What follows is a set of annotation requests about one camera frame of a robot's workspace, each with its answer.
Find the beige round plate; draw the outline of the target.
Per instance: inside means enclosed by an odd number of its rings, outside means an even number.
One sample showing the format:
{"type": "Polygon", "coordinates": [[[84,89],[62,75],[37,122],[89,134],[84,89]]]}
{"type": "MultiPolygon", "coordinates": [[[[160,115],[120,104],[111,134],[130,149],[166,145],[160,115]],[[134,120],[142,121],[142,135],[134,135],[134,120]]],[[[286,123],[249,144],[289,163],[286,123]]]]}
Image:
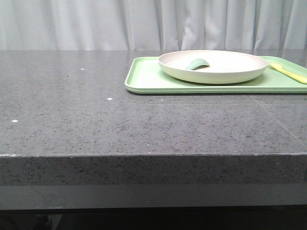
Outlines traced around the beige round plate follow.
{"type": "Polygon", "coordinates": [[[186,50],[161,55],[158,64],[166,74],[184,81],[206,84],[230,84],[252,80],[268,66],[265,59],[232,51],[186,50]],[[196,59],[204,59],[209,66],[197,70],[187,67],[196,59]]]}

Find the yellow plastic fork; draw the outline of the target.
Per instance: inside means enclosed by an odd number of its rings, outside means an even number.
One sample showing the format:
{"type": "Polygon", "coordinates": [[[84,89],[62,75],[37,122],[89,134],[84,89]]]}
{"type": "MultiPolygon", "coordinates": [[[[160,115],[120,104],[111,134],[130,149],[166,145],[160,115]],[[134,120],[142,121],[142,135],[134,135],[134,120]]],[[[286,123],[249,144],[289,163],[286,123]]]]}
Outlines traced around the yellow plastic fork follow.
{"type": "Polygon", "coordinates": [[[271,68],[273,68],[274,70],[276,70],[276,71],[278,71],[278,72],[298,81],[299,83],[302,83],[302,84],[307,83],[307,78],[305,76],[291,72],[291,71],[288,71],[288,70],[285,70],[281,64],[269,63],[269,66],[271,68]]]}

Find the light green serving tray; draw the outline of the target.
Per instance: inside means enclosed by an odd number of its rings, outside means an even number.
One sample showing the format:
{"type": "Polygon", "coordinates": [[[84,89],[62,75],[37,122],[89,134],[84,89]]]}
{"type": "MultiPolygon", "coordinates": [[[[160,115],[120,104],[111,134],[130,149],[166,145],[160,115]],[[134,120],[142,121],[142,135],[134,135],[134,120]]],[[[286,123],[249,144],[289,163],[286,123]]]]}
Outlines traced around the light green serving tray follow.
{"type": "Polygon", "coordinates": [[[135,58],[125,86],[129,91],[140,94],[307,93],[306,84],[271,68],[253,80],[235,84],[212,85],[178,80],[162,71],[158,57],[135,58]]]}

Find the sage green spoon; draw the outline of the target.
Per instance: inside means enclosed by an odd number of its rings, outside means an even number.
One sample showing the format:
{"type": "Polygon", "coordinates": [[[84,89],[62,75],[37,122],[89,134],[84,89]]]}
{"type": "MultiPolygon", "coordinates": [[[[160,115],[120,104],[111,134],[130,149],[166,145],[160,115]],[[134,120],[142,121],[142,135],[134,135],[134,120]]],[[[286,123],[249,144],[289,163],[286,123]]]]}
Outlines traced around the sage green spoon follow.
{"type": "Polygon", "coordinates": [[[186,67],[188,70],[196,70],[196,69],[201,69],[201,68],[206,68],[209,67],[210,64],[202,58],[197,58],[193,61],[190,62],[190,64],[186,67]]]}

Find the grey pleated curtain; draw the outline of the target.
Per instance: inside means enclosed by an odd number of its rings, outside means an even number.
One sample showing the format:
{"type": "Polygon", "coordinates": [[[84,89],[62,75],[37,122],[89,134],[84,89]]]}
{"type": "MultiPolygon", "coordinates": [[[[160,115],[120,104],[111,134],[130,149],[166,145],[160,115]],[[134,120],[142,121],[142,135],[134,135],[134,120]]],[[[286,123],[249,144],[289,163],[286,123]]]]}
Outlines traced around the grey pleated curtain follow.
{"type": "Polygon", "coordinates": [[[1,50],[304,49],[304,0],[3,0],[1,50]]]}

